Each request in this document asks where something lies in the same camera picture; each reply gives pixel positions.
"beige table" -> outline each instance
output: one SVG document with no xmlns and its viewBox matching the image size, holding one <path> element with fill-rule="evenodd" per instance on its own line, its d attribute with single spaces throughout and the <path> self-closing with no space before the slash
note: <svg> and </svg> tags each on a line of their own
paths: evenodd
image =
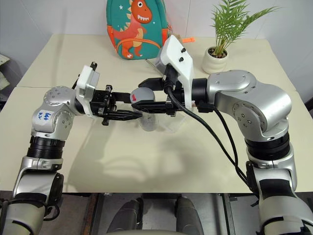
<svg viewBox="0 0 313 235">
<path fill-rule="evenodd" d="M 196 38 L 184 46 L 194 59 L 195 78 L 208 77 L 201 69 L 204 51 L 214 45 L 213 38 Z M 241 39 L 229 49 L 225 70 L 241 69 L 253 73 L 258 80 L 295 91 L 273 54 L 267 40 Z M 144 60 L 124 60 L 115 54 L 108 36 L 53 35 L 33 62 L 19 87 L 71 87 L 84 65 L 98 63 L 98 88 L 106 84 L 114 89 L 133 90 L 149 77 L 159 77 Z"/>
<path fill-rule="evenodd" d="M 11 190 L 22 156 L 29 147 L 31 116 L 47 88 L 16 87 L 0 114 L 0 190 Z M 297 92 L 289 92 L 289 116 L 295 149 L 298 191 L 313 191 L 311 116 Z M 231 147 L 215 114 L 201 114 Z M 246 146 L 237 123 L 224 115 L 233 134 L 240 167 L 245 171 Z M 63 152 L 64 192 L 249 192 L 208 131 L 192 118 L 174 134 L 158 128 L 145 132 L 136 120 L 111 121 L 80 116 Z"/>
</svg>

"green backpack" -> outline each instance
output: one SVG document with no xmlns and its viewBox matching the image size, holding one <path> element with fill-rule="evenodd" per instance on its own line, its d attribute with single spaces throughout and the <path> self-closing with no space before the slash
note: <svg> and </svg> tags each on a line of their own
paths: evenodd
<svg viewBox="0 0 313 235">
<path fill-rule="evenodd" d="M 107 30 L 124 59 L 157 56 L 169 36 L 163 0 L 108 0 Z"/>
</svg>

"white pot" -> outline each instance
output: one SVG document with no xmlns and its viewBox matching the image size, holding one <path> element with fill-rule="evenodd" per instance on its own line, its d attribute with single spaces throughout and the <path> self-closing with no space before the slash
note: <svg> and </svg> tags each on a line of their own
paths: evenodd
<svg viewBox="0 0 313 235">
<path fill-rule="evenodd" d="M 206 73 L 215 73 L 215 72 L 221 72 L 226 66 L 226 62 L 229 58 L 229 55 L 227 53 L 227 56 L 224 58 L 215 58 L 209 54 L 209 49 L 206 49 L 204 52 L 204 57 L 202 61 L 202 69 Z"/>
</svg>

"orange dinosaur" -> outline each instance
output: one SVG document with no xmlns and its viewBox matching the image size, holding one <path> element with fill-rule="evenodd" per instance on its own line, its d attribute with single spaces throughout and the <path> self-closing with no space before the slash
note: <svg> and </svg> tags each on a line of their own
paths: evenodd
<svg viewBox="0 0 313 235">
<path fill-rule="evenodd" d="M 141 24 L 147 24 L 152 20 L 152 12 L 148 8 L 145 0 L 130 0 L 131 7 L 128 8 L 131 14 L 127 14 L 127 18 L 130 19 L 130 22 L 126 22 L 124 30 L 121 28 L 120 31 L 113 29 L 114 37 L 123 40 L 123 39 L 143 39 L 143 34 L 147 30 L 141 26 Z M 129 52 L 130 48 L 135 47 L 134 53 L 136 56 L 142 56 L 140 50 L 142 47 L 142 42 L 138 41 L 129 41 L 122 43 L 122 55 L 127 59 L 132 59 L 133 54 Z"/>
</svg>

